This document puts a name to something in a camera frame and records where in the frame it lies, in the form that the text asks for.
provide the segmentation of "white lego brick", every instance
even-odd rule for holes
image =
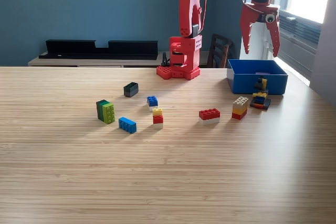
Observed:
[[[154,129],[163,129],[163,123],[154,123],[153,127]]]
[[[236,110],[245,110],[247,109],[248,105],[248,98],[246,97],[239,97],[234,103],[233,103],[233,109]]]
[[[153,109],[157,109],[159,106],[149,107],[149,111],[153,112]]]
[[[213,124],[213,123],[219,123],[221,118],[213,118],[213,119],[209,119],[209,120],[203,120],[202,118],[199,118],[199,122],[202,125],[208,125],[208,124]]]

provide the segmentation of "wall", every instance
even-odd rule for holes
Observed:
[[[310,87],[336,106],[336,0],[328,0]]]
[[[235,45],[237,58],[240,55],[242,34],[239,20],[242,11],[242,0],[215,0],[213,33],[231,39]]]
[[[240,45],[241,1],[208,0],[203,50],[212,33]],[[179,36],[179,0],[0,0],[0,8],[1,66],[26,66],[47,39],[158,40],[166,51]]]

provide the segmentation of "blue plastic bin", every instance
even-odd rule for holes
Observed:
[[[228,60],[227,80],[233,94],[252,94],[260,76],[267,79],[269,94],[284,94],[288,75],[273,60]]]

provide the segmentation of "red robot arm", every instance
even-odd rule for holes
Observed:
[[[245,51],[249,52],[249,39],[251,26],[255,22],[264,22],[270,31],[274,47],[274,56],[278,54],[279,40],[279,7],[270,5],[273,0],[252,0],[242,9],[240,18],[241,34]],[[200,0],[180,0],[180,33],[182,37],[170,39],[170,66],[158,67],[156,73],[164,79],[186,78],[193,79],[200,74],[199,56],[202,47],[202,35],[199,33],[204,27],[206,0],[204,14]]]
[[[280,48],[279,34],[279,6],[271,5],[273,0],[252,0],[246,3],[243,0],[242,15],[240,17],[240,29],[243,37],[245,52],[249,53],[249,42],[252,24],[255,22],[266,23],[273,44],[273,56],[277,57]]]

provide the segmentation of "lego figure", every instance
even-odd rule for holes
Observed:
[[[266,89],[267,80],[264,79],[263,76],[260,76],[258,82],[254,84],[254,88],[258,90],[258,92],[253,93],[253,99],[251,101],[250,106],[267,110],[271,100],[267,99],[268,97],[268,90]]]

